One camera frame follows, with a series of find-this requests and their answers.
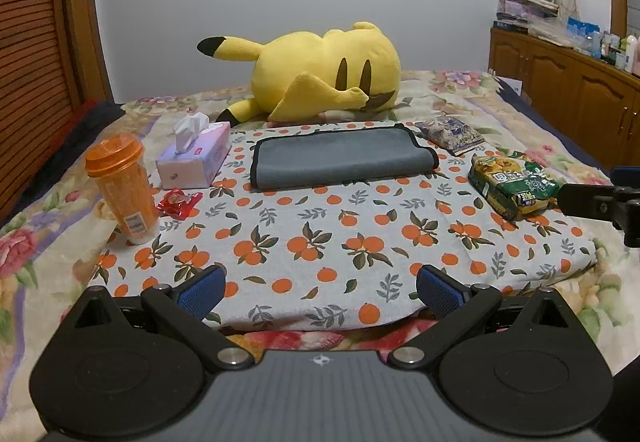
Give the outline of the purple grey microfibre towel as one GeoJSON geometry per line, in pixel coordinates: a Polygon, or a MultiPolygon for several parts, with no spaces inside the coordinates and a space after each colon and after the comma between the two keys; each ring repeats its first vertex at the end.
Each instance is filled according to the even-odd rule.
{"type": "Polygon", "coordinates": [[[367,182],[430,174],[436,151],[405,125],[270,137],[254,148],[250,183],[256,191],[367,182]]]}

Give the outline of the wooden sideboard cabinet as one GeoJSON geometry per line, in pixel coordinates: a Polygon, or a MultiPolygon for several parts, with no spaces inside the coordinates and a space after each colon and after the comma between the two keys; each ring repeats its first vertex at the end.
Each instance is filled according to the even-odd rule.
{"type": "Polygon", "coordinates": [[[493,28],[489,69],[523,82],[533,110],[605,167],[639,163],[639,79],[570,48],[493,28]]]}

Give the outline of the purple patterned snack packet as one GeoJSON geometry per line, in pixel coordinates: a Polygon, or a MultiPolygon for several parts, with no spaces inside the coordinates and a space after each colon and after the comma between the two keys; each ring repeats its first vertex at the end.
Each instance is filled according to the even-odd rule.
{"type": "Polygon", "coordinates": [[[435,117],[416,122],[416,127],[424,139],[446,149],[454,156],[466,154],[485,142],[482,134],[455,117],[435,117]]]}

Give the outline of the blue white box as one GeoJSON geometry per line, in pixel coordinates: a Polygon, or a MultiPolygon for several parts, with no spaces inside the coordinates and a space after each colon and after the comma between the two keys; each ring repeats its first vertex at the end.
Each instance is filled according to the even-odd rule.
{"type": "Polygon", "coordinates": [[[574,48],[590,54],[593,35],[600,32],[600,27],[597,24],[570,17],[567,19],[566,31],[574,48]]]}

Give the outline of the white paper bag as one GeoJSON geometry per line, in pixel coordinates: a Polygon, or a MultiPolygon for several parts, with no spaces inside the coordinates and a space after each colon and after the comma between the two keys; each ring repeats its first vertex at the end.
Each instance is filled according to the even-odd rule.
{"type": "Polygon", "coordinates": [[[513,92],[518,95],[518,97],[522,96],[523,82],[521,80],[506,78],[505,76],[499,76],[498,80],[501,84],[510,87],[510,89],[513,90],[513,92]]]}

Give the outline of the green yellow snack bag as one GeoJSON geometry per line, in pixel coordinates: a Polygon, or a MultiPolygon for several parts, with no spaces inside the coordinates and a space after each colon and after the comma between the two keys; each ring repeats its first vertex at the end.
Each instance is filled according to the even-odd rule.
{"type": "Polygon", "coordinates": [[[524,154],[514,157],[474,155],[471,185],[508,221],[521,220],[556,202],[560,184],[524,154]]]}

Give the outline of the orange print white cloth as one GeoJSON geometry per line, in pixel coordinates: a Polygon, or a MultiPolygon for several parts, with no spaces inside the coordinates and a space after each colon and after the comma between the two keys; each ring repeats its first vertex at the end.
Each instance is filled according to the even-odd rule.
{"type": "Polygon", "coordinates": [[[357,329],[419,310],[423,264],[463,284],[512,293],[555,283],[596,260],[589,235],[559,211],[518,222],[500,217],[469,183],[470,157],[445,150],[431,174],[252,191],[253,149],[265,137],[233,135],[226,163],[186,220],[161,219],[157,236],[142,246],[113,236],[93,284],[132,297],[219,262],[226,288],[209,324],[357,329]]]}

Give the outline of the floral bed blanket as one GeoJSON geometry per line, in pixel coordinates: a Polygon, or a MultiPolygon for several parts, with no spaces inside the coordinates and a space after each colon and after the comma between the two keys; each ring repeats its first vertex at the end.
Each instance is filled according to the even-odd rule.
{"type": "MultiPolygon", "coordinates": [[[[255,120],[235,133],[284,128],[255,120]]],[[[84,169],[85,143],[55,160],[55,183],[1,230],[1,436],[33,441],[43,432],[28,393],[29,374],[53,332],[92,282],[96,261],[108,241],[122,235],[111,210],[84,169]]],[[[628,249],[611,225],[568,217],[596,248],[593,265],[552,283],[561,292],[612,370],[622,370],[639,353],[639,254],[628,249]]],[[[431,327],[421,304],[393,323],[357,329],[236,330],[209,324],[260,358],[270,350],[374,351],[386,355],[431,327]]]]}

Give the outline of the red candy wrapper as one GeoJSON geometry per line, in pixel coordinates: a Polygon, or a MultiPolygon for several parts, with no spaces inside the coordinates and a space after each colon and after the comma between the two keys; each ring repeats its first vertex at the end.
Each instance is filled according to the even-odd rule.
{"type": "Polygon", "coordinates": [[[202,198],[201,191],[187,194],[182,189],[175,188],[163,195],[163,198],[156,205],[156,209],[160,215],[184,221],[202,198]]]}

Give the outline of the yellow Pikachu plush toy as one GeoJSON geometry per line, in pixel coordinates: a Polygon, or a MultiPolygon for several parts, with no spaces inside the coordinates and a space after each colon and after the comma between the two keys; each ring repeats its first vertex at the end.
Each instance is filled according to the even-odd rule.
{"type": "Polygon", "coordinates": [[[266,44],[210,36],[198,43],[198,51],[218,60],[254,64],[252,96],[218,116],[231,125],[256,117],[303,122],[334,110],[379,113],[394,107],[399,93],[399,56],[387,36],[367,21],[322,35],[292,32],[266,44]]]}

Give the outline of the stack of folded papers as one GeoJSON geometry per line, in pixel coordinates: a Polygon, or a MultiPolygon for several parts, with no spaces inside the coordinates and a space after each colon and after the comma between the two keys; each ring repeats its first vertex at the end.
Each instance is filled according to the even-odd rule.
{"type": "Polygon", "coordinates": [[[532,18],[556,18],[559,6],[546,0],[498,0],[496,18],[526,26],[532,18]]]}

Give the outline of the louvered wooden wardrobe door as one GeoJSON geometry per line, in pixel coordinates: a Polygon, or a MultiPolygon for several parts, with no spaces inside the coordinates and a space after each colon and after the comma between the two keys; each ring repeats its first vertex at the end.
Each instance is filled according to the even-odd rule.
{"type": "Polygon", "coordinates": [[[1,0],[2,217],[81,110],[112,98],[96,0],[1,0]]]}

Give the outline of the pink tissue box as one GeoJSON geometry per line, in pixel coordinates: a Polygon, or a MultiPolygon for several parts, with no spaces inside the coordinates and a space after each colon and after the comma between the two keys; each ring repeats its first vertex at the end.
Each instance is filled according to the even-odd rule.
{"type": "Polygon", "coordinates": [[[155,161],[162,188],[209,187],[229,154],[230,132],[229,122],[210,122],[204,113],[182,118],[174,126],[174,141],[155,161]]]}

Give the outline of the orange plastic cup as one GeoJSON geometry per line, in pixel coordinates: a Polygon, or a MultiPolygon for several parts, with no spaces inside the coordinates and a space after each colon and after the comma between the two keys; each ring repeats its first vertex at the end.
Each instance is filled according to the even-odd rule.
{"type": "Polygon", "coordinates": [[[155,237],[157,211],[143,162],[144,148],[134,134],[122,133],[91,146],[85,169],[130,243],[155,237]]]}

